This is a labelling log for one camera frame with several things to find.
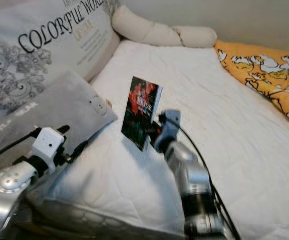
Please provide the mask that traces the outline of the beige knotted pillow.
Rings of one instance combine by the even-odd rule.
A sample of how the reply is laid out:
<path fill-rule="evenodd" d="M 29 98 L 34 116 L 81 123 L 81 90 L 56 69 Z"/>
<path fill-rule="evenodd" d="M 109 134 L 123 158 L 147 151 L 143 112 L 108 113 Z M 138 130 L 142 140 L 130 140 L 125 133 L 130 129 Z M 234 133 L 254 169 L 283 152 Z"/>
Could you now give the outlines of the beige knotted pillow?
<path fill-rule="evenodd" d="M 206 26 L 169 26 L 153 22 L 120 6 L 112 14 L 114 31 L 133 42 L 159 47 L 212 48 L 217 33 Z"/>

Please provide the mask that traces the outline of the grey quilted bed base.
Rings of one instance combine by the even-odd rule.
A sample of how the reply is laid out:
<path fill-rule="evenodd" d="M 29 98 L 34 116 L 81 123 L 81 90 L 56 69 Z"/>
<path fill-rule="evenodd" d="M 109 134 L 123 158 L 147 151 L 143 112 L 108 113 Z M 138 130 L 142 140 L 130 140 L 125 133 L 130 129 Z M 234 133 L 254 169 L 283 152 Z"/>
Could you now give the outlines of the grey quilted bed base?
<path fill-rule="evenodd" d="M 63 203 L 33 204 L 34 222 L 46 233 L 69 240 L 185 240 L 183 234 L 134 226 L 115 217 Z"/>

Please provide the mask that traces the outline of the grey plush pillow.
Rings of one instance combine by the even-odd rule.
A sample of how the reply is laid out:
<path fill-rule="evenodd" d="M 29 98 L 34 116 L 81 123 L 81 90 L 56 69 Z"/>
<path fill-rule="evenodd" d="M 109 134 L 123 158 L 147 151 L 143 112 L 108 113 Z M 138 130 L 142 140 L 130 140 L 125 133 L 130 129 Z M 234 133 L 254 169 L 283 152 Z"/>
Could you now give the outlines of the grey plush pillow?
<path fill-rule="evenodd" d="M 106 100 L 73 71 L 57 78 L 55 84 L 0 119 L 0 150 L 20 140 L 36 127 L 54 130 L 69 126 L 64 134 L 64 153 L 117 119 Z"/>

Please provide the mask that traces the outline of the yellow cartoon print duvet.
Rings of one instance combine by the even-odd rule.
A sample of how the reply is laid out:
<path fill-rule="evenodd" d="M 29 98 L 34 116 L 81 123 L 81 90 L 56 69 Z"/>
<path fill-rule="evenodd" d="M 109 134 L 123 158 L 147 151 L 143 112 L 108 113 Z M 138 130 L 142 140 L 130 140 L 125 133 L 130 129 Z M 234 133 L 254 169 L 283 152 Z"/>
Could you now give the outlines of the yellow cartoon print duvet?
<path fill-rule="evenodd" d="M 229 74 L 264 96 L 289 119 L 289 51 L 221 40 L 214 48 Z"/>

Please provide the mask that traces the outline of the dark paperback book red print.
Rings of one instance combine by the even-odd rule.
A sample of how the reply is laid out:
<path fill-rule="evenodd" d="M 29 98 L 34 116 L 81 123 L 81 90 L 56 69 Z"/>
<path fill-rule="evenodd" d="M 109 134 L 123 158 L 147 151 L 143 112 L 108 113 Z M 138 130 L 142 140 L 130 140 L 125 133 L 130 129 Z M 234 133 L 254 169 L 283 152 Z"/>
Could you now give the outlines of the dark paperback book red print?
<path fill-rule="evenodd" d="M 163 87 L 133 76 L 122 121 L 121 133 L 144 151 L 154 132 L 154 114 L 162 96 Z"/>

